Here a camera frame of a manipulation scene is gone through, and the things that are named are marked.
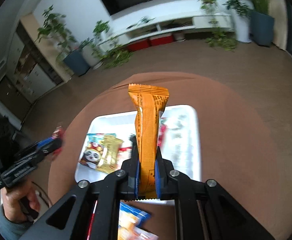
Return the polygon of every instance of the wooden floor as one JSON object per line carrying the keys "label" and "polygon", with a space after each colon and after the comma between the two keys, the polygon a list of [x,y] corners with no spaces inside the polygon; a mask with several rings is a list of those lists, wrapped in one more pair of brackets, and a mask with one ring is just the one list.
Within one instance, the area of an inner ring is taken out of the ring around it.
{"label": "wooden floor", "polygon": [[[234,52],[212,49],[202,40],[190,40],[135,52],[123,66],[89,70],[40,99],[23,129],[34,139],[64,128],[94,97],[135,73],[182,71],[209,77],[240,94],[271,131],[279,153],[281,195],[275,237],[286,239],[292,232],[292,58],[277,47],[240,44]],[[49,164],[33,174],[47,188]]]}

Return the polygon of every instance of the silver bolt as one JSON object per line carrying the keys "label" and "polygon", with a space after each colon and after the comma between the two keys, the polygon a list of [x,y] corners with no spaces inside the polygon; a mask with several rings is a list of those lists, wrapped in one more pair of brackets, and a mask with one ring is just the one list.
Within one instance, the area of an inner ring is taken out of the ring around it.
{"label": "silver bolt", "polygon": [[118,170],[118,171],[116,171],[116,175],[117,175],[118,177],[124,176],[125,173],[126,173],[126,172],[125,172],[124,170]]}
{"label": "silver bolt", "polygon": [[88,185],[88,181],[87,180],[81,180],[79,183],[78,183],[78,186],[80,187],[80,188],[85,188],[85,187],[87,187],[87,185]]}
{"label": "silver bolt", "polygon": [[216,182],[214,179],[209,179],[209,180],[207,181],[207,185],[208,185],[209,187],[215,187],[215,186],[217,185],[217,182]]}
{"label": "silver bolt", "polygon": [[177,170],[171,170],[171,171],[169,172],[169,174],[170,174],[172,177],[176,177],[176,176],[179,175],[179,171],[177,171]]}

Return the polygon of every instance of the white plastic tray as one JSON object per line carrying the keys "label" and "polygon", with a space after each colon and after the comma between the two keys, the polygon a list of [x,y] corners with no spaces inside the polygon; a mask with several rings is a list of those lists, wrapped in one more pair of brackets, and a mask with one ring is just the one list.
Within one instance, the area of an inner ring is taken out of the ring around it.
{"label": "white plastic tray", "polygon": [[[129,136],[135,133],[135,117],[137,111],[120,114],[110,114],[96,117],[87,133],[116,133],[116,137],[124,141],[122,147],[131,146]],[[167,106],[162,117],[167,118],[168,129],[161,146],[162,157],[171,160],[174,169],[179,170],[191,179],[201,180],[201,154],[199,141],[199,125],[194,108],[187,105]],[[79,159],[83,156],[88,143],[86,136]],[[77,163],[75,180],[86,179],[96,182],[104,179],[107,174],[96,171]],[[166,203],[151,200],[152,203]]]}

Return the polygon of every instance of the orange wrapper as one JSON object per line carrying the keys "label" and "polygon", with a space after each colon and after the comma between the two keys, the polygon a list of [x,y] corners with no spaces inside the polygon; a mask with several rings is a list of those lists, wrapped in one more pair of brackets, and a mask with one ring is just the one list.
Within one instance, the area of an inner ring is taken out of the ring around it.
{"label": "orange wrapper", "polygon": [[135,118],[136,139],[139,153],[139,195],[155,198],[155,159],[158,125],[169,97],[168,89],[156,86],[129,84],[130,95],[137,109]]}

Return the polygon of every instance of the brown tablecloth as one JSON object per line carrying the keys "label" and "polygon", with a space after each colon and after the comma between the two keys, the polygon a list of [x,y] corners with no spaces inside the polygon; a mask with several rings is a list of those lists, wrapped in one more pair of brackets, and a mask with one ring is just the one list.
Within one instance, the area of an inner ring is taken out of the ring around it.
{"label": "brown tablecloth", "polygon": [[[135,110],[128,95],[129,83],[166,87],[170,93],[168,106],[190,105],[196,109],[202,180],[216,179],[272,233],[279,179],[276,149],[268,128],[257,112],[230,88],[188,73],[136,74],[94,98],[67,128],[63,151],[51,165],[48,190],[52,202],[75,183],[76,164],[91,121],[100,115]],[[174,239],[173,207],[142,205],[153,213],[145,227],[160,239]]]}

